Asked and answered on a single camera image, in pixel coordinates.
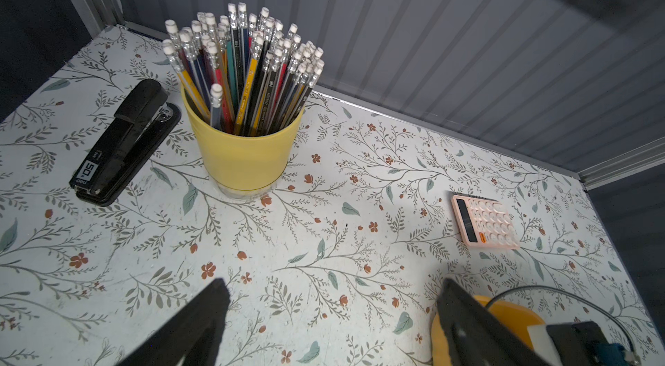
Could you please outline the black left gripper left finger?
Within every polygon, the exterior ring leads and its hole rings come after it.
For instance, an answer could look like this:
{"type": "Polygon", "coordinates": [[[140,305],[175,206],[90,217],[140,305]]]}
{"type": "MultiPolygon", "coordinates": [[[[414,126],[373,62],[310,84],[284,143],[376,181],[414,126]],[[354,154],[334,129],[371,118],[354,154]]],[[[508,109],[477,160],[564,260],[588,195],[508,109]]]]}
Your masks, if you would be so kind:
{"type": "Polygon", "coordinates": [[[121,364],[214,365],[229,306],[224,280],[213,280],[121,364]]]}

